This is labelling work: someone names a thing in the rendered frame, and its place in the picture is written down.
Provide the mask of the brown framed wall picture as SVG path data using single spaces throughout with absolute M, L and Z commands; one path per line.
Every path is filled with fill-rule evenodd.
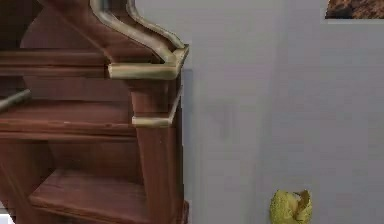
M 384 20 L 384 0 L 329 0 L 324 18 Z

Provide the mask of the yellow crumpled lump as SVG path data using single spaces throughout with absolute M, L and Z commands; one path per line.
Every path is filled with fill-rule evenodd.
M 310 224 L 313 214 L 312 196 L 309 190 L 288 192 L 277 190 L 270 202 L 271 224 Z

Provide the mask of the brown wooden shelf unit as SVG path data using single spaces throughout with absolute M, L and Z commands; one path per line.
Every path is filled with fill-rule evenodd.
M 188 224 L 188 53 L 136 0 L 0 0 L 0 211 L 13 224 Z

